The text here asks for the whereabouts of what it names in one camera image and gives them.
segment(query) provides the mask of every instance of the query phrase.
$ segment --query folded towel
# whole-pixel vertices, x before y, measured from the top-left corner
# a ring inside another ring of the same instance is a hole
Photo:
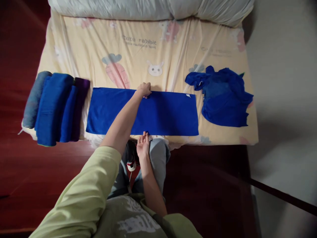
[[[105,135],[135,90],[93,88],[86,132]],[[195,94],[152,91],[142,99],[131,134],[148,131],[158,136],[197,136],[198,115]]]
[[[36,122],[37,143],[55,146],[63,108],[71,91],[74,78],[69,74],[54,73],[46,80]]]
[[[46,90],[47,85],[48,85],[48,81],[49,81],[50,79],[51,79],[51,76],[47,76],[47,77],[45,78],[44,87],[43,87],[43,92]],[[42,107],[42,104],[43,104],[43,100],[40,100],[39,110],[40,110],[40,108]],[[40,114],[37,113],[36,122],[35,122],[35,126],[34,126],[34,130],[35,130],[35,131],[37,131],[37,128],[38,128],[39,117],[40,117]]]
[[[68,96],[64,113],[62,117],[61,127],[60,127],[60,138],[57,139],[59,142],[69,142],[72,135],[72,126],[73,126],[73,115],[74,115],[74,106],[77,96],[77,87],[72,86],[70,94]]]
[[[48,71],[38,73],[36,80],[31,89],[30,95],[27,99],[23,115],[23,126],[27,128],[34,128],[37,113],[39,110],[40,99],[44,87],[45,78],[52,76]]]
[[[219,126],[247,126],[246,110],[253,95],[245,92],[243,74],[238,75],[229,68],[215,72],[212,66],[206,73],[189,73],[185,82],[193,85],[196,91],[202,89],[204,103],[203,116]]]
[[[82,118],[83,105],[90,88],[90,81],[82,78],[75,78],[75,84],[77,91],[77,97],[74,108],[73,116],[73,128],[71,141],[78,141],[80,135],[80,123]]]

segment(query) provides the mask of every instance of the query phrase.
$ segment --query wooden floor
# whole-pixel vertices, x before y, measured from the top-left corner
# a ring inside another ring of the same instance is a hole
[[[50,17],[46,1],[0,2],[0,234],[32,231],[79,173],[88,142],[38,146],[21,129]],[[164,196],[203,237],[256,237],[245,146],[183,146],[172,151]]]

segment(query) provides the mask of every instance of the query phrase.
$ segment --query crumpled blue cloth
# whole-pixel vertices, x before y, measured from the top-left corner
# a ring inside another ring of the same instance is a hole
[[[69,74],[54,73],[45,79],[35,130],[37,143],[55,146],[60,125],[74,78]]]
[[[204,102],[203,116],[213,124],[229,127],[247,125],[246,110],[253,100],[253,95],[245,92],[242,75],[229,68],[215,72],[212,66],[206,73],[189,73],[185,82],[194,86],[195,91],[202,90]]]
[[[27,99],[23,115],[23,126],[27,128],[34,128],[37,113],[39,110],[40,99],[44,88],[44,82],[47,76],[52,76],[49,71],[39,72],[34,81],[30,95]]]
[[[60,138],[57,139],[58,142],[69,142],[71,140],[73,115],[75,102],[77,98],[77,91],[77,87],[73,85],[64,108],[63,118],[60,127]]]

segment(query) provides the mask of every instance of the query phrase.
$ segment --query mattress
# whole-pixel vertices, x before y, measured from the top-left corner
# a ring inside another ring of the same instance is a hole
[[[228,67],[244,73],[245,91],[253,94],[241,27],[229,28],[197,18],[102,20],[63,17],[51,11],[38,72],[68,73],[90,80],[80,139],[94,146],[101,143],[103,136],[85,131],[92,88],[136,89],[142,82],[150,82],[153,91],[196,95],[198,136],[152,136],[164,138],[171,148],[184,144],[256,144],[258,126],[253,102],[247,109],[246,127],[218,126],[202,115],[202,91],[194,91],[185,83],[185,77],[192,71],[204,72],[209,65],[216,71]],[[36,139],[34,129],[22,129]]]

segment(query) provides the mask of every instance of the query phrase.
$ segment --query blue towel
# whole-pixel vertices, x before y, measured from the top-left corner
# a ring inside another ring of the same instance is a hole
[[[34,128],[37,113],[39,110],[40,99],[44,87],[44,81],[47,76],[52,76],[48,71],[38,73],[36,80],[31,89],[30,95],[27,99],[23,115],[23,126],[27,128]]]
[[[86,131],[106,134],[117,114],[133,96],[135,90],[94,88]],[[132,127],[132,135],[148,131],[151,135],[196,136],[198,115],[196,97],[182,93],[156,92],[143,98]]]
[[[80,135],[80,123],[82,118],[83,106],[90,89],[90,81],[82,78],[75,78],[75,86],[78,89],[74,107],[73,128],[71,141],[78,141]]]
[[[229,68],[215,72],[212,66],[206,73],[189,73],[185,82],[194,86],[196,91],[202,89],[204,103],[203,116],[219,126],[247,126],[246,110],[252,102],[253,95],[244,91],[243,74],[238,75]]]
[[[36,121],[37,143],[55,146],[60,132],[61,115],[67,97],[71,91],[74,78],[69,74],[54,73],[45,80],[38,117]]]
[[[64,113],[62,117],[61,127],[60,127],[60,138],[57,139],[59,142],[69,142],[72,135],[72,125],[73,125],[73,115],[74,107],[77,98],[77,87],[72,86],[70,94],[68,96]]]

